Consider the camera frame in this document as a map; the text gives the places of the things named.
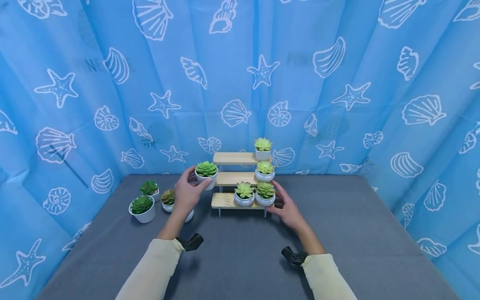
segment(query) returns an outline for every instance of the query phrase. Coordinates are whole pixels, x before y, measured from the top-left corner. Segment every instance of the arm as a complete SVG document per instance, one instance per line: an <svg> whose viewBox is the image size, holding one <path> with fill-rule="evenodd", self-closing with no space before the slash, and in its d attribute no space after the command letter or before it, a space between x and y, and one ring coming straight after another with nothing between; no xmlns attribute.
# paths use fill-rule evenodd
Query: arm
<svg viewBox="0 0 480 300"><path fill-rule="evenodd" d="M300 211L287 192L273 181L277 198L283 208L271 206L268 212L279 216L298 235L303 249L308 253L301 265L316 300L357 300L348 283L343 279L333 260L318 240L315 232L303 219Z"/></svg>
<svg viewBox="0 0 480 300"><path fill-rule="evenodd" d="M200 194L211 183L202 181L198 186L192 181L195 166L185 170L175 184L175 206L163 229L150 242L147 251L123 284L116 300L159 300L163 299L170 277L175 272L180 254L185 251L179 235L188 214L200 200Z"/></svg>

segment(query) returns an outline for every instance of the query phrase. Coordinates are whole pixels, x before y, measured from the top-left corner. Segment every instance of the beige sleeve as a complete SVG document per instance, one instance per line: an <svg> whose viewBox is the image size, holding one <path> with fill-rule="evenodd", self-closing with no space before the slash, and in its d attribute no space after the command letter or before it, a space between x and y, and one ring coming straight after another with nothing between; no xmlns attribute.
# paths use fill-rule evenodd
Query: beige sleeve
<svg viewBox="0 0 480 300"><path fill-rule="evenodd" d="M301 265L315 300L357 300L330 254L309 255Z"/></svg>
<svg viewBox="0 0 480 300"><path fill-rule="evenodd" d="M168 281L177 267L180 254L184 251L177 240L151 241L115 300L163 299Z"/></svg>

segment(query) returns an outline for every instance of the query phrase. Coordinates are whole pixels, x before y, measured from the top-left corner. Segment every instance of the blue curtain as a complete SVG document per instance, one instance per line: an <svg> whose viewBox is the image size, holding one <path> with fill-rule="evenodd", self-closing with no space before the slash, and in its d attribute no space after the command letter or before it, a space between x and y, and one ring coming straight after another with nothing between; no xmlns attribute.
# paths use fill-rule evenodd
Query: blue curtain
<svg viewBox="0 0 480 300"><path fill-rule="evenodd" d="M279 174L364 176L480 299L479 49L478 0L4 0L0 299L33 299L124 176L260 136Z"/></svg>

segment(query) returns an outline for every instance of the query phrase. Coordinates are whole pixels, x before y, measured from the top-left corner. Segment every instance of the gray fabric surface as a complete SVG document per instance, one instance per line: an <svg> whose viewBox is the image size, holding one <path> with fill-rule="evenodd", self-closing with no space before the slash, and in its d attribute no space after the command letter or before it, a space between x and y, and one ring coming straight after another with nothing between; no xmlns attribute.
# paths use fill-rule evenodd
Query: gray fabric surface
<svg viewBox="0 0 480 300"><path fill-rule="evenodd" d="M145 180L162 191L178 175L130 175L98 213L37 300L112 300L168 218L140 224L128 213ZM297 203L359 300L458 300L366 181L356 176L276 176ZM313 299L300 267L280 254L301 251L297 238L263 211L217 210L204 192L182 229L204 237L184 253L165 299Z"/></svg>

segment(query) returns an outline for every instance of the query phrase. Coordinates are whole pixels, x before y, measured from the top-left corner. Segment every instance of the hand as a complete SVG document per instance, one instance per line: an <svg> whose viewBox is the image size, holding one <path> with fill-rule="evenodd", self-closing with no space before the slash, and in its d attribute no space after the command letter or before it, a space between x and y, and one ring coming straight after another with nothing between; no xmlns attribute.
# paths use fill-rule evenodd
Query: hand
<svg viewBox="0 0 480 300"><path fill-rule="evenodd" d="M267 211L271 214L279 216L285 225L298 233L307 223L303 219L303 216L301 215L295 202L293 202L292 198L290 198L282 186L276 181L272 181L272 184L276 189L275 202L282 204L283 207L278 208L270 206L267 208Z"/></svg>
<svg viewBox="0 0 480 300"><path fill-rule="evenodd" d="M179 181L175 183L175 206L174 212L182 212L187 216L200 200L200 194L212 183L212 179L207 179L200 184L193 184L196 181L195 167L186 169L180 176Z"/></svg>

